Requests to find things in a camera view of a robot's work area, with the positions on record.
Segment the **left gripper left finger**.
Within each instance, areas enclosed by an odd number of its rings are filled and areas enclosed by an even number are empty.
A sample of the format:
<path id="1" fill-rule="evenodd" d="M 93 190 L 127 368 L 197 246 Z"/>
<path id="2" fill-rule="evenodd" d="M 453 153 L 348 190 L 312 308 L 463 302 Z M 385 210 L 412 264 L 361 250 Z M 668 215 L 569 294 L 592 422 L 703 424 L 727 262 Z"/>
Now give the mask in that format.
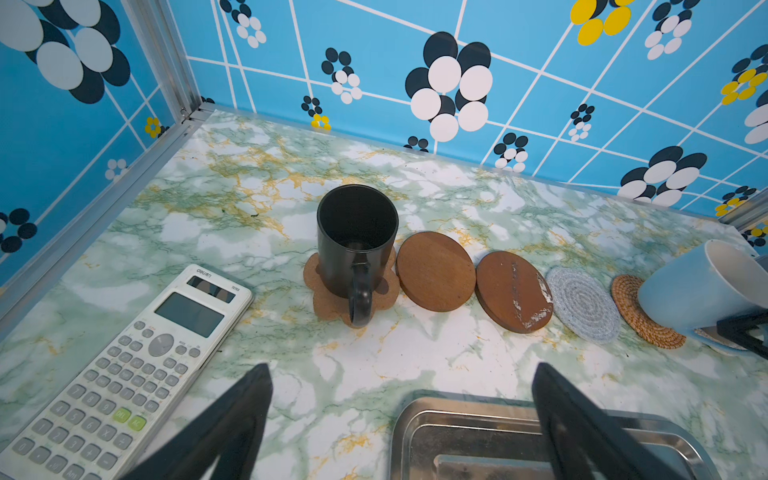
<path id="1" fill-rule="evenodd" d="M 249 479 L 267 423 L 273 382 L 254 366 L 182 431 L 124 475 L 126 479 Z"/>

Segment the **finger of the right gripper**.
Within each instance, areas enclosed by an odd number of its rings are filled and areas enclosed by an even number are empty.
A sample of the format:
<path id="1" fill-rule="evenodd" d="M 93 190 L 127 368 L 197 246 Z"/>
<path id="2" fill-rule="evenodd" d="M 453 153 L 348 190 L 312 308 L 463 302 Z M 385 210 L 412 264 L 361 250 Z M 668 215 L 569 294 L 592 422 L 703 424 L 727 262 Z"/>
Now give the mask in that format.
<path id="1" fill-rule="evenodd" d="M 767 311 L 717 322 L 717 333 L 763 359 L 768 359 Z"/>

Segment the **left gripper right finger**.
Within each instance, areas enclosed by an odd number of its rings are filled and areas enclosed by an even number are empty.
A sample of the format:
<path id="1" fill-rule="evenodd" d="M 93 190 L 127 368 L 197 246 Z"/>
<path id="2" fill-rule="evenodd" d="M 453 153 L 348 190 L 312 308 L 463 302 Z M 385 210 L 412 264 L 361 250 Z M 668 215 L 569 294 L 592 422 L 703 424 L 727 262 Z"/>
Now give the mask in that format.
<path id="1" fill-rule="evenodd" d="M 557 479 L 679 479 L 553 366 L 537 365 L 532 394 Z"/>

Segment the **embroidered white fabric coaster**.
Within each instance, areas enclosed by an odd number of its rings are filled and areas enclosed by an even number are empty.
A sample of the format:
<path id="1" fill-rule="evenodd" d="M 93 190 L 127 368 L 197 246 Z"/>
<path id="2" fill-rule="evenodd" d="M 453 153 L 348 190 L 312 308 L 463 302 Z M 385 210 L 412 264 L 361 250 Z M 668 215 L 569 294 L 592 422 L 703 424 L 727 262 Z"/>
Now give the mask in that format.
<path id="1" fill-rule="evenodd" d="M 751 351 L 717 333 L 715 327 L 696 328 L 694 334 L 705 344 L 723 355 L 749 356 Z"/>

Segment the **light blue mug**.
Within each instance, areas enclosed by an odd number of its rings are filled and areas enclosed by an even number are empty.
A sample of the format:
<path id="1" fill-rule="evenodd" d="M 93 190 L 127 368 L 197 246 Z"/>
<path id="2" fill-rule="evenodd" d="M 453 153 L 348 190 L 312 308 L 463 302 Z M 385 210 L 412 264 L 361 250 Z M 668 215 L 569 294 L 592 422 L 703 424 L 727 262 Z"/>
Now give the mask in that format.
<path id="1" fill-rule="evenodd" d="M 747 253 L 709 240 L 670 261 L 638 290 L 655 323 L 680 334 L 767 311 L 767 271 Z"/>

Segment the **woven rattan coaster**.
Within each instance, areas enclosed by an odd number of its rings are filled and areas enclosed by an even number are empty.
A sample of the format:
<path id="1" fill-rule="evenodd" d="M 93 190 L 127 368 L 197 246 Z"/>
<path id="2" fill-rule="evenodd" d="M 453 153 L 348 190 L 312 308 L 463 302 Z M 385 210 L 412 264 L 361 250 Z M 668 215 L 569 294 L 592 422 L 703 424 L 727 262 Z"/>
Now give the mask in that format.
<path id="1" fill-rule="evenodd" d="M 663 327 L 644 312 L 638 302 L 638 291 L 644 281 L 633 275 L 619 275 L 611 283 L 611 296 L 617 310 L 636 334 L 649 344 L 661 349 L 678 349 L 686 337 L 675 330 Z"/>

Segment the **grey blue crochet coaster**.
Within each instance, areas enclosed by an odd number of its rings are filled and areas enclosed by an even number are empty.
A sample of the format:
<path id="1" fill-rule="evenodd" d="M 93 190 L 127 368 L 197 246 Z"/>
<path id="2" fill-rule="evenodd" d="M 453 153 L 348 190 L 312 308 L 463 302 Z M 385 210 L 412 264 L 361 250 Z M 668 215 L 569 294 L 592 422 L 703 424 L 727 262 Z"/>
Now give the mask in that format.
<path id="1" fill-rule="evenodd" d="M 546 275 L 555 315 L 583 340 L 607 344 L 618 338 L 619 312 L 607 291 L 582 270 L 554 267 Z"/>

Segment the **paw shaped wooden coaster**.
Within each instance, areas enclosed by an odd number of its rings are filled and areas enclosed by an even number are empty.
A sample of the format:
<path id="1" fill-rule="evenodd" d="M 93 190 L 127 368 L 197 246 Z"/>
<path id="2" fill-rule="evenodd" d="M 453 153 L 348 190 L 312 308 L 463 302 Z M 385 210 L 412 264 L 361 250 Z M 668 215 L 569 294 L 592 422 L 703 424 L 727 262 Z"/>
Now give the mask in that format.
<path id="1" fill-rule="evenodd" d="M 400 293 L 399 278 L 394 270 L 396 251 L 387 260 L 384 276 L 373 293 L 372 313 L 388 310 L 394 306 Z M 319 273 L 319 257 L 315 252 L 304 266 L 305 285 L 313 292 L 313 310 L 321 320 L 340 320 L 353 328 L 348 301 L 332 294 L 323 284 Z"/>

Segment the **scratched round wooden coaster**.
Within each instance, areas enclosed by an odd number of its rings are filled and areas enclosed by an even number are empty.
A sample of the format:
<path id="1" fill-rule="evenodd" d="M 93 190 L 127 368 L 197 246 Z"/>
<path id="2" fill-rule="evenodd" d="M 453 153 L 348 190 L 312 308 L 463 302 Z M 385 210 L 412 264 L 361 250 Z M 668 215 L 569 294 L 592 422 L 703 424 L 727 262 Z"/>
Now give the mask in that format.
<path id="1" fill-rule="evenodd" d="M 488 316 L 517 334 L 542 329 L 553 315 L 553 296 L 543 275 L 507 251 L 494 251 L 480 260 L 475 291 Z"/>

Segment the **dark round wooden coaster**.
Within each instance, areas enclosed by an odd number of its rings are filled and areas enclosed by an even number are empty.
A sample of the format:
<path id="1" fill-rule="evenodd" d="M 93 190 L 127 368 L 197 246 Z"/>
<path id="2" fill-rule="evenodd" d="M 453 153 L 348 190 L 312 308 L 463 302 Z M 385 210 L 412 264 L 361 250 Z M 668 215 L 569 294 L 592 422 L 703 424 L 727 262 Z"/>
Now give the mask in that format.
<path id="1" fill-rule="evenodd" d="M 450 312 L 464 305 L 476 286 L 475 265 L 452 238 L 432 231 L 409 236 L 396 258 L 402 290 L 420 307 Z"/>

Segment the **black mug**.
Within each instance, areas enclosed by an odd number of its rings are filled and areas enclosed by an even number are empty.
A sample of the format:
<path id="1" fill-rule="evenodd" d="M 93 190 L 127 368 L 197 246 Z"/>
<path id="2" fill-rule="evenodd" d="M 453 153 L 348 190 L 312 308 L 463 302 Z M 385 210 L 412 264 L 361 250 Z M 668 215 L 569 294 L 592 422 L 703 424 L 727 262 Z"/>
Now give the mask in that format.
<path id="1" fill-rule="evenodd" d="M 348 184 L 322 198 L 316 220 L 321 280 L 349 302 L 351 324 L 365 327 L 399 228 L 397 209 L 379 190 Z"/>

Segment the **metal serving tray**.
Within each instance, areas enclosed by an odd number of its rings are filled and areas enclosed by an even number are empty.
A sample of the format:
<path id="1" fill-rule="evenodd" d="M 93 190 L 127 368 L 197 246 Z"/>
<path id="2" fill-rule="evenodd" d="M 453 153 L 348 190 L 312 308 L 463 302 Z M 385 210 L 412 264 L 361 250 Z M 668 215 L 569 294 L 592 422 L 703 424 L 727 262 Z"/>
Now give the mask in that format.
<path id="1" fill-rule="evenodd" d="M 653 414 L 609 416 L 685 479 L 717 479 L 704 447 L 682 427 Z M 392 479 L 551 479 L 530 401 L 420 390 L 405 404 L 390 450 Z"/>

